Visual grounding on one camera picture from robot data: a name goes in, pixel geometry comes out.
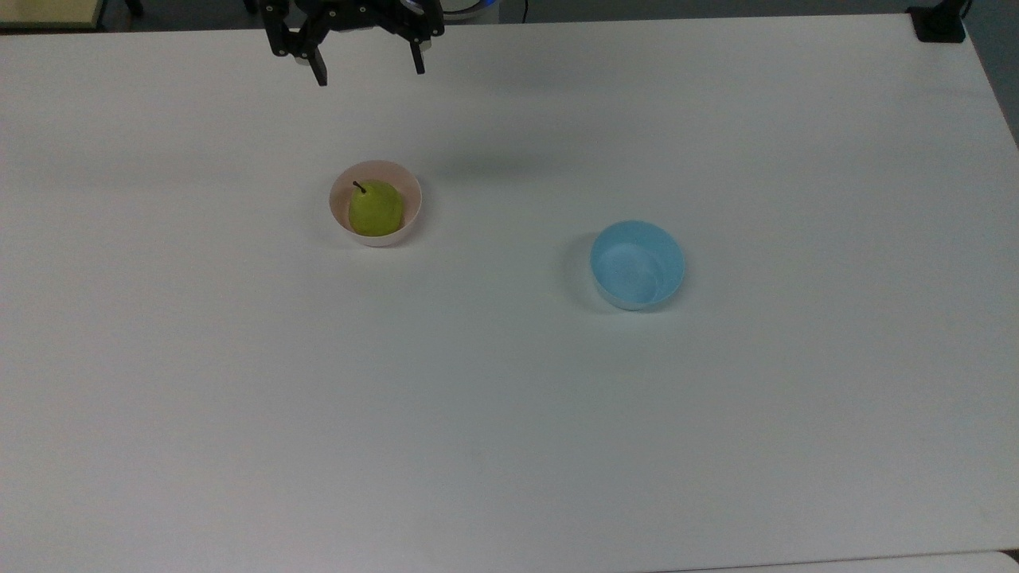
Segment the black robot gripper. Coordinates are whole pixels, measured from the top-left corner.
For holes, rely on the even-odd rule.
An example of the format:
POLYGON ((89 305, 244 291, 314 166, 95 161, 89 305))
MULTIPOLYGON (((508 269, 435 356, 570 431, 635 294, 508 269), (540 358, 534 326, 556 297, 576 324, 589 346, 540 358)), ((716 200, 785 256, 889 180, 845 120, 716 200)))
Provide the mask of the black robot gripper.
POLYGON ((425 72, 424 51, 434 37, 445 33, 443 7, 410 6, 403 1, 263 1, 263 25, 273 54, 294 57, 312 70, 321 87, 328 84, 327 70, 319 51, 322 39, 313 30, 385 29, 408 41, 418 75, 425 72), (285 21, 291 5, 306 15, 299 30, 285 21))

